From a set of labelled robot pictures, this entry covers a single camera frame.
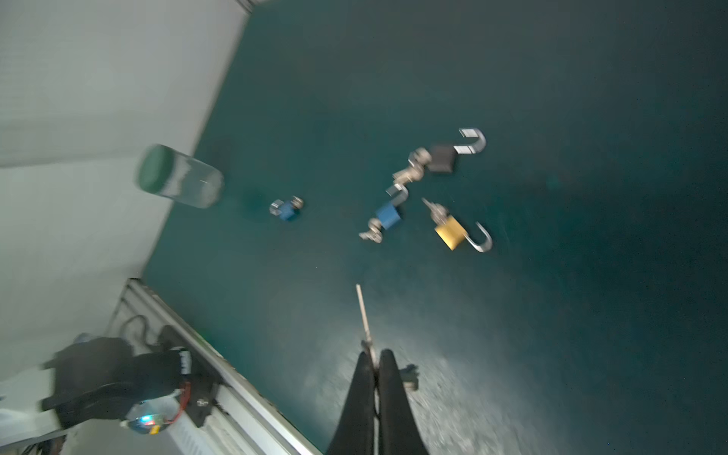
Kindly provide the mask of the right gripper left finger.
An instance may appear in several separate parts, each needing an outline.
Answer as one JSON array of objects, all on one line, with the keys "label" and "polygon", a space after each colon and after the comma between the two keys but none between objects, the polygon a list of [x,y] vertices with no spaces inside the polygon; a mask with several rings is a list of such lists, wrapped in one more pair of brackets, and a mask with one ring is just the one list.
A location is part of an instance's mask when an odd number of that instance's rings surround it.
[{"label": "right gripper left finger", "polygon": [[375,453],[375,372],[361,352],[327,455]]}]

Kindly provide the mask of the silver key bunch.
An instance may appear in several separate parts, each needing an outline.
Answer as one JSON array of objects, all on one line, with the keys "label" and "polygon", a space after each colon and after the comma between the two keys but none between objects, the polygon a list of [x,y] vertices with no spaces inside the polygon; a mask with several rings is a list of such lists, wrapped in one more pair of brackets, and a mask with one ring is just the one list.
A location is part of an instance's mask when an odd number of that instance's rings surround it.
[{"label": "silver key bunch", "polygon": [[[358,307],[364,330],[364,338],[361,342],[362,350],[369,356],[373,371],[375,373],[378,373],[379,359],[377,357],[377,352],[375,352],[375,346],[373,346],[373,336],[367,315],[366,304],[364,303],[363,291],[360,284],[356,284],[356,297],[358,297]],[[416,392],[419,389],[419,370],[416,365],[407,365],[405,368],[399,370],[399,374],[406,391]]]}]

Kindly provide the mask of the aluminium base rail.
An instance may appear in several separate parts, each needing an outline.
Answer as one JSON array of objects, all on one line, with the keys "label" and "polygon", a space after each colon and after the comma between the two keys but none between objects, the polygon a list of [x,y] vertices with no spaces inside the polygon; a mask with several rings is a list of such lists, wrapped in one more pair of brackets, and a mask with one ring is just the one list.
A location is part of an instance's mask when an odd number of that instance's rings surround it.
[{"label": "aluminium base rail", "polygon": [[170,430],[170,436],[183,454],[319,454],[320,451],[266,400],[213,347],[195,332],[183,318],[151,288],[138,279],[125,284],[109,322],[107,333],[127,337],[134,347],[146,347],[134,334],[136,325],[125,325],[134,316],[148,325],[148,334],[158,336],[171,326],[181,340],[191,345],[201,358],[220,375],[214,393],[196,400],[205,404],[210,414],[202,426],[187,415]]}]

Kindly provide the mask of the green table mat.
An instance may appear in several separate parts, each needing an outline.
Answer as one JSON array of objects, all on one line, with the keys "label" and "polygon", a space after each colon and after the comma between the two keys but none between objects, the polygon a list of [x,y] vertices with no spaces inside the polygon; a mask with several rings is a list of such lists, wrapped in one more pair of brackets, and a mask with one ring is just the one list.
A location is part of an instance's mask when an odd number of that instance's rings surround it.
[{"label": "green table mat", "polygon": [[362,339],[433,454],[727,451],[723,1],[265,1],[142,280],[316,447]]}]

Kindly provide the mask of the gold padlock with key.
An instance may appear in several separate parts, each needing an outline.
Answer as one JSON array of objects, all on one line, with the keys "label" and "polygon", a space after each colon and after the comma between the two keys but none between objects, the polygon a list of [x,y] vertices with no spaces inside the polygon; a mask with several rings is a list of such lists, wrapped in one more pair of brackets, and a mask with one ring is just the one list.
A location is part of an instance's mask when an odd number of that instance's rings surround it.
[{"label": "gold padlock with key", "polygon": [[430,218],[436,225],[435,232],[450,250],[455,250],[464,241],[468,242],[479,253],[492,250],[494,246],[493,238],[484,225],[481,223],[476,224],[481,233],[485,235],[485,242],[476,243],[466,228],[450,214],[445,206],[431,202],[426,198],[422,198],[422,202],[430,210]]}]

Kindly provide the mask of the black padlock with keys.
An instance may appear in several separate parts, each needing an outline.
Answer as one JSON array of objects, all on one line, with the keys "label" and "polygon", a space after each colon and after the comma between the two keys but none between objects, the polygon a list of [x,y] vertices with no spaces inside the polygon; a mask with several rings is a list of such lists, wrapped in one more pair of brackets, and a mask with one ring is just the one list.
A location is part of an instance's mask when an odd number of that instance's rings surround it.
[{"label": "black padlock with keys", "polygon": [[407,185],[420,181],[426,172],[433,174],[452,174],[459,155],[477,155],[487,146],[487,139],[483,132],[477,128],[460,128],[459,134],[463,144],[439,144],[430,149],[420,147],[411,152],[408,157],[408,166],[392,175],[394,185]]}]

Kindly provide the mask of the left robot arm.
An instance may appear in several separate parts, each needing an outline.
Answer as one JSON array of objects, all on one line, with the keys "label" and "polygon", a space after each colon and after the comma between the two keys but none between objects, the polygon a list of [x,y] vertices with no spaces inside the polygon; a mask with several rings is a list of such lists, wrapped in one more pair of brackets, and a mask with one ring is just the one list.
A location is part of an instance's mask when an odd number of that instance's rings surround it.
[{"label": "left robot arm", "polygon": [[134,405],[184,387],[193,371],[185,348],[137,355],[119,337],[72,344],[43,365],[52,371],[51,395],[40,401],[62,428],[87,420],[121,420]]}]

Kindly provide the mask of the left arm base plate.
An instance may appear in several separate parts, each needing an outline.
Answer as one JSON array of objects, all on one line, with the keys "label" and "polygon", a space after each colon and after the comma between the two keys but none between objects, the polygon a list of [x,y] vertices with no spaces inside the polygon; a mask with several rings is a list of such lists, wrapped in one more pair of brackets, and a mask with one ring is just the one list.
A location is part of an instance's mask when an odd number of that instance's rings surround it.
[{"label": "left arm base plate", "polygon": [[190,352],[191,373],[188,382],[191,384],[191,398],[186,413],[197,428],[202,428],[212,414],[223,378],[201,345],[195,340],[186,339],[174,326],[164,325],[157,341],[163,348],[184,348]]}]

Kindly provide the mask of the small blue padlock left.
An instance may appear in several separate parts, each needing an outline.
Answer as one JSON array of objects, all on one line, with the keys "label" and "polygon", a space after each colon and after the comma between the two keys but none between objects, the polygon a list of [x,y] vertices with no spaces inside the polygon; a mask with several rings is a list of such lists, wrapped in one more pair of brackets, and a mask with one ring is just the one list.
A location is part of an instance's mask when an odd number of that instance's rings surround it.
[{"label": "small blue padlock left", "polygon": [[269,212],[282,221],[289,221],[299,214],[303,206],[303,199],[293,196],[288,200],[273,201],[269,206]]}]

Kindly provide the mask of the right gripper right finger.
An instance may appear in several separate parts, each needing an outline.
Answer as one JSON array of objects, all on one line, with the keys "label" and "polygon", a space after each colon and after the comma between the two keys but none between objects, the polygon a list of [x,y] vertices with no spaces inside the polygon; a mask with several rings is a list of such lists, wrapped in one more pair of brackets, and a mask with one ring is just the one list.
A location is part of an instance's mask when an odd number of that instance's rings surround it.
[{"label": "right gripper right finger", "polygon": [[417,428],[394,352],[381,352],[377,379],[379,393],[379,454],[428,455]]}]

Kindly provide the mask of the blue padlock with keys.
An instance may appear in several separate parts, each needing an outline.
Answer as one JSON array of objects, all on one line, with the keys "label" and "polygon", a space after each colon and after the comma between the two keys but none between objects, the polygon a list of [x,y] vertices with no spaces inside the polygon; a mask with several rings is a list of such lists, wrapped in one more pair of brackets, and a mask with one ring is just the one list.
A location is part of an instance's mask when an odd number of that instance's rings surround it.
[{"label": "blue padlock with keys", "polygon": [[380,244],[383,241],[383,232],[401,220],[398,207],[409,198],[409,190],[403,184],[394,184],[387,193],[391,200],[375,212],[375,216],[367,223],[366,231],[358,233],[361,239]]}]

